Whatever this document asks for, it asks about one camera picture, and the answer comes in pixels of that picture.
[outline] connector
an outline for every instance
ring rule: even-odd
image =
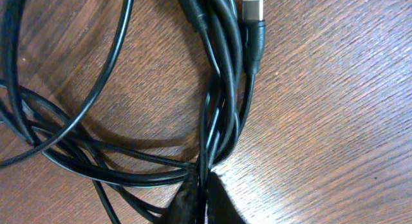
[[[180,6],[186,15],[186,19],[193,25],[196,32],[202,32],[206,29],[206,13],[204,0],[178,0]]]
[[[263,19],[263,0],[242,1],[242,41],[245,73],[259,72],[260,62],[265,51],[266,24]]]

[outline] metal connector tip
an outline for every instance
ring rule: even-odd
[[[263,20],[263,0],[242,0],[243,21]]]

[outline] tabletop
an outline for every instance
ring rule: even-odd
[[[20,84],[73,115],[102,69],[121,4],[27,0]],[[260,224],[411,223],[412,0],[265,0],[265,20],[250,115],[214,169],[239,213]],[[177,0],[135,0],[116,67],[82,124],[112,144],[194,160],[210,75]],[[29,149],[5,126],[0,138],[2,159]],[[126,172],[170,170],[108,157]],[[91,181],[41,154],[0,180],[5,223],[109,223]],[[146,222],[105,188],[122,223]],[[128,190],[166,206],[177,188]]]

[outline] tangled cable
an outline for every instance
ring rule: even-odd
[[[72,117],[46,98],[19,85],[17,45],[25,1],[7,0],[1,24],[0,67],[5,78],[0,79],[0,86],[8,92],[11,112],[3,101],[0,101],[0,124],[8,126],[33,148],[1,161],[0,169],[42,153],[53,163],[80,176],[90,178],[112,223],[120,222],[106,196],[102,183],[106,183],[117,191],[140,215],[151,222],[156,222],[159,215],[165,212],[165,208],[142,201],[124,187],[170,185],[183,181],[189,171],[196,171],[199,175],[200,191],[198,204],[203,206],[201,209],[205,210],[205,193],[207,192],[205,185],[208,174],[213,165],[222,162],[231,154],[248,116],[255,74],[258,72],[259,61],[263,54],[263,46],[256,46],[256,43],[260,41],[264,44],[265,41],[264,28],[260,29],[260,32],[263,30],[263,40],[254,41],[256,40],[254,36],[261,36],[261,33],[254,33],[256,29],[250,27],[255,27],[256,22],[264,22],[263,19],[245,25],[247,33],[242,39],[234,0],[179,0],[187,19],[201,36],[213,70],[200,111],[200,153],[196,163],[191,163],[139,153],[95,140],[80,124],[80,120],[95,103],[115,67],[126,36],[133,0],[123,0],[120,19],[108,57],[98,79],[81,104],[80,110]],[[242,69],[246,72],[247,81],[244,99],[238,111],[236,92],[241,84]],[[60,126],[44,118],[31,104],[47,109],[64,125]],[[40,136],[45,137],[46,140],[42,142]],[[108,167],[102,150],[122,153],[177,169],[166,173],[151,174],[116,171]],[[96,165],[85,154],[86,151]],[[198,218],[199,223],[204,222],[203,215],[204,212]]]

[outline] thin black wire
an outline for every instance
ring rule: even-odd
[[[212,66],[213,76],[209,82],[200,115],[200,154],[196,163],[181,162],[150,154],[139,153],[125,147],[93,139],[79,124],[100,95],[120,53],[130,20],[133,0],[123,0],[122,10],[107,60],[93,88],[79,112],[69,117],[49,100],[26,89],[18,83],[17,45],[21,17],[25,0],[7,0],[1,27],[1,69],[5,79],[0,79],[0,88],[7,89],[12,113],[0,101],[0,124],[6,124],[19,138],[34,148],[18,156],[0,162],[0,169],[11,166],[42,152],[52,162],[68,171],[92,179],[99,198],[112,223],[120,223],[102,183],[117,191],[140,215],[155,222],[163,214],[164,208],[156,207],[128,192],[126,187],[153,187],[170,185],[184,180],[188,171],[199,170],[199,208],[205,206],[207,175],[213,165],[226,159],[232,152],[245,125],[252,100],[254,76],[247,77],[245,98],[240,111],[236,109],[236,92],[242,70],[242,42],[237,23],[234,0],[206,0],[208,16],[211,18],[209,30],[200,32],[205,51]],[[33,102],[54,114],[64,125],[42,117],[29,104]],[[43,143],[38,134],[45,136]],[[58,147],[63,153],[52,147]],[[101,150],[114,151],[139,160],[159,163],[177,169],[164,173],[135,174],[110,169]],[[97,165],[93,165],[84,153],[89,152]],[[199,212],[198,223],[204,222],[204,212]]]

